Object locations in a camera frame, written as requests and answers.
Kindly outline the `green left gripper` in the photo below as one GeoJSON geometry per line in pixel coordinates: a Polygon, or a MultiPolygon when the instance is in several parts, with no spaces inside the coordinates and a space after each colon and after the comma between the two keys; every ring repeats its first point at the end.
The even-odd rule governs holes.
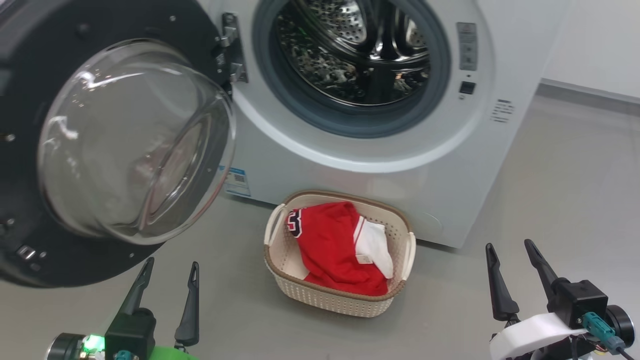
{"type": "MultiPolygon", "coordinates": [[[[133,315],[140,307],[145,289],[153,273],[154,257],[145,260],[121,306],[118,314],[133,315]]],[[[188,294],[178,328],[174,332],[174,347],[154,347],[150,360],[199,360],[183,347],[199,344],[200,326],[200,265],[192,262],[187,279],[188,294]]],[[[46,360],[105,360],[105,337],[78,333],[60,333],[46,350],[46,360]]],[[[129,351],[121,350],[114,360],[139,360],[129,351]]]]}

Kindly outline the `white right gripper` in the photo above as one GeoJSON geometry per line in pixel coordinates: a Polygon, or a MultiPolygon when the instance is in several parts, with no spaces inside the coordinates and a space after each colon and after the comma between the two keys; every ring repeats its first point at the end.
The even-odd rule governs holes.
{"type": "MultiPolygon", "coordinates": [[[[524,245],[546,298],[552,301],[557,296],[556,287],[569,280],[557,276],[532,239],[525,239],[524,245]]],[[[597,360],[599,354],[634,360],[628,350],[636,341],[636,327],[620,306],[609,305],[602,317],[594,312],[586,313],[578,329],[569,328],[552,313],[521,321],[518,303],[506,287],[492,243],[486,244],[485,253],[493,318],[499,322],[518,322],[491,338],[491,360],[597,360]]]]}

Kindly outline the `black glass washing machine door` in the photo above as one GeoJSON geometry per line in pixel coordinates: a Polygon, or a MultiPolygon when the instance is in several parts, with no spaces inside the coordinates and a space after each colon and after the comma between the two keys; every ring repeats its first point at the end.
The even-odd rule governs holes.
{"type": "Polygon", "coordinates": [[[220,192],[236,119],[211,0],[0,0],[0,281],[144,262],[220,192]]]}

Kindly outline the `red sports jersey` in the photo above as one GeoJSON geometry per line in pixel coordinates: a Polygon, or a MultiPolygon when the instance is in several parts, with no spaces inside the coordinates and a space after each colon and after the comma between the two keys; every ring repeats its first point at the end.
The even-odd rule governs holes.
{"type": "Polygon", "coordinates": [[[394,264],[386,226],[369,221],[350,202],[291,210],[285,224],[308,271],[304,280],[359,296],[387,294],[394,264]]]}

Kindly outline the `cream perforated laundry basket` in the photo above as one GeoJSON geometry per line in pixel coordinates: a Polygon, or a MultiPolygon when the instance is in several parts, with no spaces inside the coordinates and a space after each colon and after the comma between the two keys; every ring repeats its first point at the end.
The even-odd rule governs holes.
{"type": "Polygon", "coordinates": [[[412,272],[417,241],[412,226],[400,210],[386,203],[325,190],[293,193],[270,214],[263,235],[263,258],[279,289],[291,299],[329,312],[373,318],[393,303],[412,272]],[[297,242],[286,229],[288,212],[306,206],[350,202],[368,221],[385,227],[387,246],[393,262],[393,276],[382,296],[365,296],[312,284],[305,280],[308,272],[297,242]]]}

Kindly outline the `white washing machine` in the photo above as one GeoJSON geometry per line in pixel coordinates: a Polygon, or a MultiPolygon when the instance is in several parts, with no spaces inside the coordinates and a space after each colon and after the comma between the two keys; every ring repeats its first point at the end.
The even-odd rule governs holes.
{"type": "Polygon", "coordinates": [[[318,190],[371,199],[400,210],[419,240],[462,248],[575,0],[426,0],[450,46],[445,96],[418,125],[375,138],[320,130],[276,98],[254,54],[258,1],[211,0],[206,7],[220,32],[223,13],[238,16],[248,82],[232,84],[231,167],[247,174],[251,197],[244,198],[278,205],[318,190]],[[460,69],[459,22],[477,25],[476,71],[460,69]],[[477,84],[473,95],[458,92],[462,81],[477,84]]]}

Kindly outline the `grey rubber door seal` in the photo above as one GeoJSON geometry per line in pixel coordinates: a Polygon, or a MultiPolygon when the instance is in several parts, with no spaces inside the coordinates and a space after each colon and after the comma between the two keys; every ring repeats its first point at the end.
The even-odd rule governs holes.
{"type": "Polygon", "coordinates": [[[422,123],[444,99],[451,77],[451,49],[445,28],[426,0],[389,0],[416,23],[430,54],[430,77],[417,94],[393,104],[346,105],[311,88],[290,67],[275,35],[275,21],[289,0],[258,0],[253,16],[254,56],[266,85],[295,116],[335,135],[375,139],[422,123]]]}

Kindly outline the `metal door hinge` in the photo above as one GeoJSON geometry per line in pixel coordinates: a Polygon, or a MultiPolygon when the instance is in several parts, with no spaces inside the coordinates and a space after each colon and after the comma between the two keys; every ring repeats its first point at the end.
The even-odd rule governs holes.
{"type": "Polygon", "coordinates": [[[229,82],[249,82],[247,64],[245,59],[240,23],[236,13],[225,12],[221,15],[222,34],[218,44],[221,46],[222,57],[218,65],[229,75],[229,82]]]}

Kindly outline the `steel washing machine drum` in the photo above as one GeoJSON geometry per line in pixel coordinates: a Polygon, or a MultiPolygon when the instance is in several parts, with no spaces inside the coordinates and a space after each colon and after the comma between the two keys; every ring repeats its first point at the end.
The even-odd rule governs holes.
{"type": "Polygon", "coordinates": [[[397,103],[430,79],[423,32],[390,0],[289,0],[275,35],[291,69],[345,105],[397,103]]]}

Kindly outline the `blue energy label sticker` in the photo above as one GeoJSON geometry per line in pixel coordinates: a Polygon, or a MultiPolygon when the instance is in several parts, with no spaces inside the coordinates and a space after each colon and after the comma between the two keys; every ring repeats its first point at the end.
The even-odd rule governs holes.
{"type": "Polygon", "coordinates": [[[230,167],[223,184],[224,191],[227,194],[240,196],[242,198],[251,198],[249,186],[249,178],[246,171],[234,167],[230,167]]]}

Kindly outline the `grey warning label strip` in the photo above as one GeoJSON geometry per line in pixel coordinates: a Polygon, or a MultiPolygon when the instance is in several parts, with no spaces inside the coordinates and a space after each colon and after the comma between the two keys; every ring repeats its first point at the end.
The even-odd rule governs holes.
{"type": "Polygon", "coordinates": [[[477,71],[477,25],[470,22],[457,22],[455,25],[459,43],[459,68],[463,71],[477,71]]]}

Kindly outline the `white panel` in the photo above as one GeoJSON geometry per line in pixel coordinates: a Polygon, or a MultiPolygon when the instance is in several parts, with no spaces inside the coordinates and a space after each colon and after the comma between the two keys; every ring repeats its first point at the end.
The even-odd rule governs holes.
{"type": "Polygon", "coordinates": [[[541,82],[640,105],[640,0],[576,0],[541,82]]]}

